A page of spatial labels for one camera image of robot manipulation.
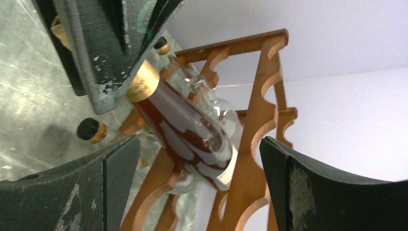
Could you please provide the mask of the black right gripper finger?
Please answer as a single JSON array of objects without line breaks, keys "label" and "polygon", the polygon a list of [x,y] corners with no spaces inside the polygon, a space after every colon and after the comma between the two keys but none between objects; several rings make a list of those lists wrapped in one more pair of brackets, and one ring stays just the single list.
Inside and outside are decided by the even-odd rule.
[{"label": "black right gripper finger", "polygon": [[275,138],[260,155],[280,231],[405,231],[408,182],[356,175]]},{"label": "black right gripper finger", "polygon": [[93,111],[114,110],[182,0],[56,0]]},{"label": "black right gripper finger", "polygon": [[79,73],[77,71],[71,52],[60,42],[60,40],[51,32],[51,23],[57,16],[57,11],[52,0],[32,0],[32,3],[37,11],[43,28],[46,30],[48,37],[51,39],[54,48],[57,51],[63,69],[67,74],[71,87],[77,96],[86,95],[86,91],[82,85]]},{"label": "black right gripper finger", "polygon": [[0,183],[3,231],[117,231],[138,165],[140,140]]}]

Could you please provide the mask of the dark bottle white label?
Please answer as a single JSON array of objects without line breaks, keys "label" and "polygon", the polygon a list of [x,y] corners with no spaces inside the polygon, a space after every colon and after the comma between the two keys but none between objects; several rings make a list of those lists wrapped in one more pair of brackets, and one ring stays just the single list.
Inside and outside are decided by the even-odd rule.
[{"label": "dark bottle white label", "polygon": [[144,61],[126,98],[178,166],[220,191],[230,188],[235,153],[223,128]]}]

